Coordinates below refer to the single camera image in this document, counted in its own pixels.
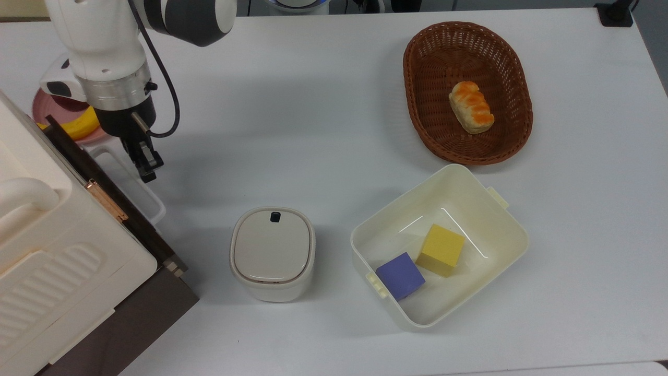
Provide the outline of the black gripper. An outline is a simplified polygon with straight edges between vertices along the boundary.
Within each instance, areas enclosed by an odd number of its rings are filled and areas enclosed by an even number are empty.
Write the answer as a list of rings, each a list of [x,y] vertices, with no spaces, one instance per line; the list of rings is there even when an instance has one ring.
[[[136,167],[140,179],[149,183],[157,178],[156,171],[164,165],[162,157],[153,149],[152,141],[133,119],[132,114],[138,114],[147,126],[153,126],[157,113],[151,96],[141,104],[124,110],[96,109],[96,116],[102,129],[108,135],[117,137],[133,165]]]

